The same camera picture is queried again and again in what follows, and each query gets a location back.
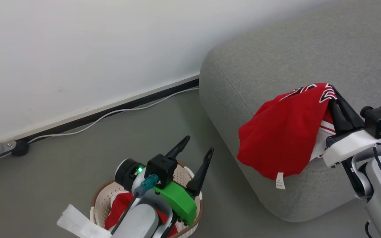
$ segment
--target black rubber foot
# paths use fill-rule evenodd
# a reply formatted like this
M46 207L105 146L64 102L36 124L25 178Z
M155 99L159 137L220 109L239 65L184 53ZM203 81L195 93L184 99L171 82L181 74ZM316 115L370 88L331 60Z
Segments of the black rubber foot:
M23 156L29 152L29 143L25 140L16 140L16 147L11 151L13 156Z

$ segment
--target gray sofa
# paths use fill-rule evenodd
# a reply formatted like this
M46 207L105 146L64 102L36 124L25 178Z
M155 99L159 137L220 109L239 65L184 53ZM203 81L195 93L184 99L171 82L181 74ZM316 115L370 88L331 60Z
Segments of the gray sofa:
M239 127L264 102L315 82L333 84L356 111L381 105L381 0L338 2L214 48L201 68L200 99L236 155ZM331 169L318 158L284 178L286 190L237 163L282 220L309 220L354 199L342 166Z

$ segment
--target laundry basket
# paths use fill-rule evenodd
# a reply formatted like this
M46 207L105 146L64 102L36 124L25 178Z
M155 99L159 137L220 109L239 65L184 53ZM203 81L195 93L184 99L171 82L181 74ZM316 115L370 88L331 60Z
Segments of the laundry basket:
M194 177L192 171L186 167L183 162L178 161L176 170L174 171L174 181L185 186ZM111 197L118 191L126 191L121 185L114 181L104 184L94 195L92 199L92 207L90 212L90 220L96 225L105 228L105 221L110 214ZM196 219L192 225L185 226L182 222L176 222L177 233L171 238L186 238L192 235L202 217L203 203L202 193L195 198L196 203Z

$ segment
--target basket rim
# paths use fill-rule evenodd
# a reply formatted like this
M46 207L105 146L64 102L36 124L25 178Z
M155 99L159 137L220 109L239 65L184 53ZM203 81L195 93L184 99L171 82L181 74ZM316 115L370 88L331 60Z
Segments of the basket rim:
M186 167L185 163L183 163L182 161L177 161L177 164L180 165L182 168ZM97 197L98 195L101 193L101 191L106 188L107 186L111 185L112 183L114 183L115 181L114 180L111 180L109 182L106 182L104 185L102 185L99 190L94 194L94 197L92 198L92 202L91 202L91 205L92 207L95 207L95 204L96 204L96 201L97 201ZM189 230L191 230L192 228L194 228L200 221L201 221L201 218L202 218L202 214L203 214L203 211L204 211L204 202L202 199L199 200L199 214L198 216L196 217L195 219L195 222L192 224L192 226L187 226L185 229L181 230L180 232L174 234L173 236L169 237L169 238L178 238L180 237L181 235L185 234L186 232L188 232Z

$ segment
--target clothing tag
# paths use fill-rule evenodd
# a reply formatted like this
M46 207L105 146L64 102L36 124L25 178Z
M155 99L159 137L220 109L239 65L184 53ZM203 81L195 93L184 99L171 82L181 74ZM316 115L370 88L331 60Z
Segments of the clothing tag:
M277 173L277 178L275 179L275 188L284 189L283 173Z

